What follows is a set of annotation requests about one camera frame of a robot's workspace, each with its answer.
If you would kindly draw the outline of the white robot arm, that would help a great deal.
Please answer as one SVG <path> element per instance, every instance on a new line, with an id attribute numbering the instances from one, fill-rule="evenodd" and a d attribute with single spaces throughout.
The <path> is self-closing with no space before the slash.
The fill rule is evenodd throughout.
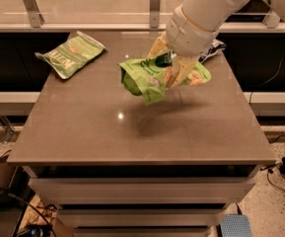
<path id="1" fill-rule="evenodd" d="M 249 0 L 183 0 L 166 24 L 164 37 L 152 46 L 155 56 L 170 49 L 178 55 L 166 77 L 174 87 L 190 73 L 201 52 L 217 36 L 220 26 Z M 262 0 L 285 22 L 285 0 Z"/>

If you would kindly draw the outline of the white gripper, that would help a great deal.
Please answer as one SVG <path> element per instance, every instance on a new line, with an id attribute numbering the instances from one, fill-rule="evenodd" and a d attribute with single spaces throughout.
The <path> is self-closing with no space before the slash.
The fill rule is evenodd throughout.
<path id="1" fill-rule="evenodd" d="M 147 57 L 154 58 L 168 53 L 165 68 L 165 84 L 170 89 L 179 85 L 190 73 L 198 60 L 217 35 L 191 20 L 182 6 L 175 8 L 166 25 L 166 31 L 154 41 Z"/>

